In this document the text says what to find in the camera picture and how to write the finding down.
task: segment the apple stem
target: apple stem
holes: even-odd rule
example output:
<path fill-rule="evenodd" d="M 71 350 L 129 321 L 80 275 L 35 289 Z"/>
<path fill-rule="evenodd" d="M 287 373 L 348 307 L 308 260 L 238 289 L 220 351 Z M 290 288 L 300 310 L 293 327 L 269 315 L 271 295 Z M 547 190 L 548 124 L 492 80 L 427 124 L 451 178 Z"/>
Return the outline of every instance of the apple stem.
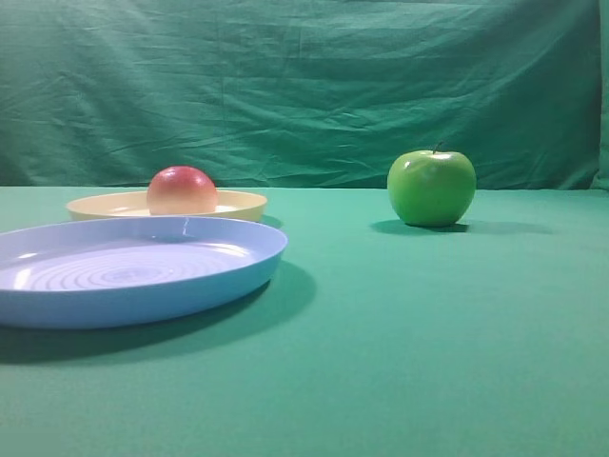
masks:
<path fill-rule="evenodd" d="M 435 154 L 436 152 L 438 152 L 438 149 L 440 148 L 441 145 L 444 144 L 444 141 L 440 141 L 440 143 L 438 143 L 438 145 L 434 148 L 432 154 Z"/>

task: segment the red apple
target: red apple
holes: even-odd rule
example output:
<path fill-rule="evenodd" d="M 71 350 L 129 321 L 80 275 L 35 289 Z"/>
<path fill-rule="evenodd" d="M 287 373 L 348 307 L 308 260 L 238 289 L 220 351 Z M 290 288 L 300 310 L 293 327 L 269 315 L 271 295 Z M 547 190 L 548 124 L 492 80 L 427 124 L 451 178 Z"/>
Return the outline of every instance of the red apple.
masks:
<path fill-rule="evenodd" d="M 169 167 L 150 181 L 147 206 L 151 215 L 213 212 L 218 190 L 209 177 L 193 167 Z"/>

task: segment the apple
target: apple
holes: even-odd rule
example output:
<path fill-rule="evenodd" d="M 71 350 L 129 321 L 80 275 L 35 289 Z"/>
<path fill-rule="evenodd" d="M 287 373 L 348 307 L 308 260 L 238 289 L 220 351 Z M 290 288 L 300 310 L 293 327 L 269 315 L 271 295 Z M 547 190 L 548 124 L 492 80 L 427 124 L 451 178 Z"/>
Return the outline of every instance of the apple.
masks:
<path fill-rule="evenodd" d="M 146 198 L 151 215 L 201 214 L 216 210 L 218 191 L 201 170 L 177 166 L 154 175 Z"/>
<path fill-rule="evenodd" d="M 398 157 L 387 175 L 392 208 L 416 227 L 446 227 L 459 221 L 474 199 L 476 172 L 460 152 L 415 150 Z"/>

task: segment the plate rim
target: plate rim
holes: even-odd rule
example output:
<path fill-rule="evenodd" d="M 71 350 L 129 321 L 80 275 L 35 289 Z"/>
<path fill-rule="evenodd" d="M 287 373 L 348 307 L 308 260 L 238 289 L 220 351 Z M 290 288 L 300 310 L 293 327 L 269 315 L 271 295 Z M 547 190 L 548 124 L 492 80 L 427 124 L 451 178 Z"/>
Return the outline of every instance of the plate rim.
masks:
<path fill-rule="evenodd" d="M 58 223 L 51 223 L 51 224 L 45 224 L 42 226 L 33 226 L 33 227 L 28 227 L 28 228 L 18 228 L 15 230 L 10 230 L 10 231 L 5 231 L 0 233 L 0 242 L 2 240 L 2 238 L 4 236 L 8 236 L 11 234 L 16 234 L 16 233 L 22 233 L 22 232 L 26 232 L 26 231 L 33 231 L 33 230 L 37 230 L 37 229 L 46 229 L 46 228 L 51 228 L 51 227 L 59 227 L 59 226 L 63 226 L 63 225 L 84 225 L 84 224 L 125 224 L 126 222 L 123 221 L 129 221 L 129 223 L 135 223 L 136 221 L 149 221 L 151 218 L 161 218 L 161 219 L 182 219 L 182 220 L 187 220 L 187 219 L 204 219 L 206 221 L 213 221 L 211 222 L 212 224 L 221 224 L 224 223 L 225 221 L 228 221 L 229 223 L 237 223 L 237 224 L 247 224 L 247 225 L 251 225 L 251 226 L 255 226 L 255 227 L 260 227 L 263 226 L 263 229 L 267 229 L 271 232 L 274 232 L 275 234 L 279 235 L 279 237 L 282 239 L 281 242 L 281 247 L 279 249 L 277 249 L 276 251 L 274 251 L 271 254 L 266 255 L 263 259 L 253 263 L 253 264 L 247 264 L 244 266 L 240 266 L 237 268 L 231 268 L 229 270 L 226 271 L 217 271 L 211 274 L 205 274 L 205 275 L 198 275 L 198 276 L 194 276 L 192 278 L 184 278 L 184 279 L 176 279 L 176 280 L 172 280 L 172 281 L 166 281 L 164 283 L 155 283 L 155 284 L 140 284 L 140 285 L 133 285 L 133 286 L 123 286 L 123 287 L 116 287 L 116 288 L 93 288 L 93 289 L 71 289 L 71 290 L 27 290 L 27 289 L 14 289 L 14 288 L 2 288 L 0 287 L 0 294 L 1 295 L 45 295 L 45 294 L 53 294 L 53 295 L 85 295 L 85 294 L 100 294 L 100 293 L 110 293 L 110 292 L 115 292 L 115 291 L 120 291 L 120 290 L 135 290 L 135 289 L 142 289 L 142 288 L 162 288 L 162 287 L 167 287 L 168 285 L 179 285 L 179 284 L 183 284 L 183 283 L 187 283 L 187 282 L 192 282 L 192 281 L 197 281 L 197 280 L 202 280 L 204 278 L 213 278 L 215 276 L 220 276 L 223 274 L 228 274 L 228 273 L 232 273 L 235 271 L 241 271 L 243 269 L 246 268 L 251 268 L 252 266 L 261 264 L 263 262 L 267 262 L 277 256 L 282 256 L 285 249 L 287 248 L 288 244 L 289 244 L 289 238 L 288 236 L 285 234 L 285 232 L 283 232 L 282 230 L 279 230 L 278 228 L 274 228 L 272 226 L 269 226 L 267 224 L 263 224 L 260 222 L 254 222 L 254 221 L 247 221 L 247 220 L 243 220 L 243 219 L 234 219 L 234 218 L 218 218 L 218 217 L 209 217 L 209 216 L 198 216 L 198 215 L 169 215 L 169 216 L 133 216 L 133 217 L 127 217 L 127 218 L 108 218 L 108 219 L 90 219 L 90 220 L 85 220 L 85 221 L 66 221 L 66 222 L 58 222 Z"/>

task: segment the green backdrop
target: green backdrop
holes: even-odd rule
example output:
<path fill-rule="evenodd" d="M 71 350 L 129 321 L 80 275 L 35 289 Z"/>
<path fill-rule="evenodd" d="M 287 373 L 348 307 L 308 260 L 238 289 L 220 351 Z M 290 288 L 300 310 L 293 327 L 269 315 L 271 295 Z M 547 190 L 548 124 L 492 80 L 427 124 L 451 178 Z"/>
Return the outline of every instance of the green backdrop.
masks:
<path fill-rule="evenodd" d="M 608 186 L 599 18 L 599 0 L 3 0 L 0 184 L 190 164 L 220 186 L 384 187 L 443 140 L 482 189 Z"/>
<path fill-rule="evenodd" d="M 594 187 L 609 189 L 609 0 L 600 0 L 600 22 L 602 43 L 602 120 L 600 142 L 600 164 Z"/>

